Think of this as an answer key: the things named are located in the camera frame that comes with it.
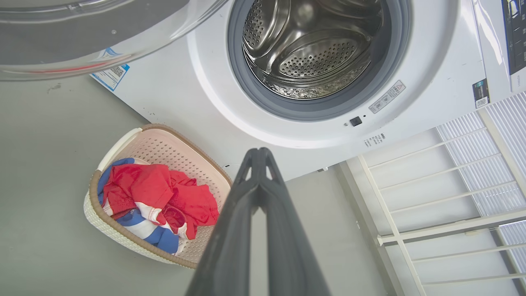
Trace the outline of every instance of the warning label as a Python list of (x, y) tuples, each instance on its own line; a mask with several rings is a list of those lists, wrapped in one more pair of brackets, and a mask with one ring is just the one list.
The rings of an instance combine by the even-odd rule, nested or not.
[(376, 135), (376, 136), (372, 136), (372, 137), (364, 140), (363, 142), (364, 142), (365, 146), (372, 147), (373, 145), (378, 145), (378, 144), (382, 143), (385, 138), (386, 138), (386, 136), (384, 134), (379, 134), (379, 135)]
[(369, 110), (373, 113), (377, 113), (382, 110), (387, 104), (391, 103), (403, 90), (406, 89), (406, 86), (399, 80), (391, 87), (381, 98), (369, 106)]

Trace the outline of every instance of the washing machine door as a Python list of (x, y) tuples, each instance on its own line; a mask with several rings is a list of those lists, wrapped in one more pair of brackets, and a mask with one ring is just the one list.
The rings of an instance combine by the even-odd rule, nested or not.
[(2, 0), (0, 80), (122, 65), (184, 36), (225, 1)]

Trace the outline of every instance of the stainless steel drum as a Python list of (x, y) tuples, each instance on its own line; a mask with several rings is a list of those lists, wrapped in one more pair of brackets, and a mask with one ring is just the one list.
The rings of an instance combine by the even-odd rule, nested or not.
[(273, 92), (321, 98), (364, 72), (382, 19), (379, 0), (255, 0), (243, 32), (245, 58)]

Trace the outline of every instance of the blue sticker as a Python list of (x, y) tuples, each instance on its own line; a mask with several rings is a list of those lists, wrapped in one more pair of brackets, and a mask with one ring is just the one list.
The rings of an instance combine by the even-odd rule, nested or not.
[(93, 73), (92, 76), (95, 79), (99, 80), (102, 84), (106, 85), (106, 87), (109, 88), (111, 91), (114, 91), (129, 69), (130, 66), (128, 66), (128, 64), (125, 64), (108, 70)]

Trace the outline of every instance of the woven laundry basket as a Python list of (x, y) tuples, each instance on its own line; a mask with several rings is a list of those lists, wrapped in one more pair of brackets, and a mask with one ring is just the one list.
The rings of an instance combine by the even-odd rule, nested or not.
[(114, 161), (133, 157), (149, 164), (166, 164), (170, 170), (184, 172), (196, 178), (197, 185), (207, 184), (221, 212), (232, 182), (228, 175), (199, 148), (173, 129), (161, 124), (148, 124), (124, 135), (113, 147), (93, 174), (84, 200), (88, 221), (114, 241), (157, 261), (196, 268), (213, 226), (199, 226), (194, 240), (180, 240), (176, 255), (169, 254), (140, 239), (112, 217), (99, 204), (97, 184), (102, 172)]

